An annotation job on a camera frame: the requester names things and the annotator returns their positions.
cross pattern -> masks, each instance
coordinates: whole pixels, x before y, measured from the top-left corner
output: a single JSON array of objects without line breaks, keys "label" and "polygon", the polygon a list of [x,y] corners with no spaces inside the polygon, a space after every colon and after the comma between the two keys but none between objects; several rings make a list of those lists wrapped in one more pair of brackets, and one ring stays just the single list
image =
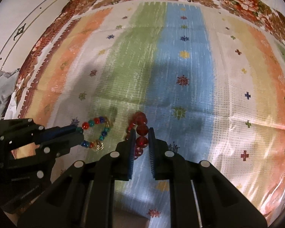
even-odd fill
[{"label": "cross pattern", "polygon": [[249,154],[247,154],[246,150],[244,150],[244,153],[241,154],[241,158],[243,159],[243,161],[246,161],[246,158],[249,158]]},{"label": "cross pattern", "polygon": [[246,92],[246,93],[245,93],[245,97],[246,97],[247,99],[249,99],[249,98],[251,97],[251,95],[249,94],[249,92]]},{"label": "cross pattern", "polygon": [[251,127],[251,123],[249,122],[249,120],[247,120],[247,122],[245,122],[245,124],[247,125],[248,128]]}]

green bead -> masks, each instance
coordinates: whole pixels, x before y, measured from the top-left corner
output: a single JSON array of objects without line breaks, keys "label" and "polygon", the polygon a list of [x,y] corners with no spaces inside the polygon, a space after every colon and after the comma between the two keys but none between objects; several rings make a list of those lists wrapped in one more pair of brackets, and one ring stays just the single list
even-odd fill
[{"label": "green bead", "polygon": [[89,120],[88,123],[89,123],[90,127],[93,127],[94,124],[95,124],[95,123],[94,123],[94,120]]},{"label": "green bead", "polygon": [[81,128],[81,127],[77,127],[77,128],[76,128],[76,131],[77,131],[77,132],[80,132],[81,134],[84,133],[84,130],[83,130],[83,128]]}]

